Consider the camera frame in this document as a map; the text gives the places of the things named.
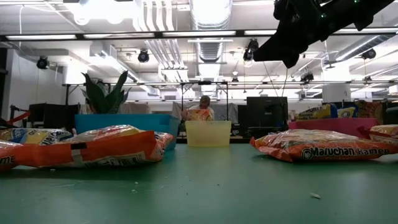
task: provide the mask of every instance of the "black monitor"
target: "black monitor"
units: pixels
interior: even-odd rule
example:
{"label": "black monitor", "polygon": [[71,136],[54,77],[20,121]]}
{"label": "black monitor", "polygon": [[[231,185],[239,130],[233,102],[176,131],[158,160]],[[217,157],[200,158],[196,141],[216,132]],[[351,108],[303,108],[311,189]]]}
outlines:
{"label": "black monitor", "polygon": [[248,127],[286,127],[287,97],[248,97]]}

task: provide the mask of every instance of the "desk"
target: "desk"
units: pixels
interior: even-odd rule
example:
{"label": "desk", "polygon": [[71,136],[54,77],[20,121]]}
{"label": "desk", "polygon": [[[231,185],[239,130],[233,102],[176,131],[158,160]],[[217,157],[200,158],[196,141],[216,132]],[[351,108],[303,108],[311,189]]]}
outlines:
{"label": "desk", "polygon": [[[229,149],[178,144],[162,162],[136,168],[2,173],[0,219],[7,224],[397,223],[396,161],[398,156],[290,164],[247,144]],[[312,192],[322,199],[311,198]]]}

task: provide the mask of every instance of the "wall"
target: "wall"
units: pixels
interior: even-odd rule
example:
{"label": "wall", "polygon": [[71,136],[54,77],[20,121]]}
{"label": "wall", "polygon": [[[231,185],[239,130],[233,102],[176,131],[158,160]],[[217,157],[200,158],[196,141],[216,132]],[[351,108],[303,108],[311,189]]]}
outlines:
{"label": "wall", "polygon": [[4,90],[2,118],[9,119],[11,105],[29,109],[36,103],[65,103],[63,75],[54,70],[41,70],[36,63],[18,56],[15,50],[8,50],[6,89]]}

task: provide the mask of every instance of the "fluorescent light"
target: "fluorescent light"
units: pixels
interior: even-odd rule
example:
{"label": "fluorescent light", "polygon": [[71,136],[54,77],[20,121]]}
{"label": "fluorescent light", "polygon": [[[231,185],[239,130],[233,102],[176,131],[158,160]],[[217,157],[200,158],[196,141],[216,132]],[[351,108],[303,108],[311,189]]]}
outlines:
{"label": "fluorescent light", "polygon": [[395,27],[386,27],[386,28],[365,28],[361,31],[358,31],[355,28],[345,28],[335,32],[335,34],[373,34],[373,33],[397,33],[398,28]]}
{"label": "fluorescent light", "polygon": [[87,39],[123,39],[123,38],[146,38],[155,37],[154,33],[133,33],[133,34],[84,34]]}
{"label": "fluorescent light", "polygon": [[270,6],[274,5],[273,0],[252,0],[252,1],[234,1],[234,6]]}
{"label": "fluorescent light", "polygon": [[41,4],[45,4],[45,3],[49,3],[51,5],[53,4],[63,4],[62,0],[58,0],[58,1],[0,1],[0,5],[8,5],[8,6],[20,6],[20,5],[41,5]]}
{"label": "fluorescent light", "polygon": [[234,42],[232,39],[219,39],[219,40],[212,40],[212,39],[195,39],[195,40],[188,40],[188,43],[226,43],[226,42]]}
{"label": "fluorescent light", "polygon": [[185,32],[164,32],[164,37],[194,37],[194,36],[234,36],[235,30],[209,30],[209,31],[185,31]]}
{"label": "fluorescent light", "polygon": [[8,35],[9,40],[75,40],[76,36],[73,34],[59,34],[59,35]]}
{"label": "fluorescent light", "polygon": [[137,86],[138,84],[137,83],[125,83],[125,84],[123,84],[123,86]]}
{"label": "fluorescent light", "polygon": [[276,30],[245,30],[244,35],[274,35]]}
{"label": "fluorescent light", "polygon": [[166,86],[166,85],[181,85],[180,83],[140,83],[141,85],[162,85],[162,86]]}

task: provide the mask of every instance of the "yellow bag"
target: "yellow bag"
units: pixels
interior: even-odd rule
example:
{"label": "yellow bag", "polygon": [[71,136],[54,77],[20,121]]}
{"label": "yellow bag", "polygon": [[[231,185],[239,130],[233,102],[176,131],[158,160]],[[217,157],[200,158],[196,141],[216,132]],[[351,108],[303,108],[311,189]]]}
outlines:
{"label": "yellow bag", "polygon": [[335,105],[326,104],[301,112],[296,116],[296,121],[307,121],[325,118],[337,118],[337,109]]}

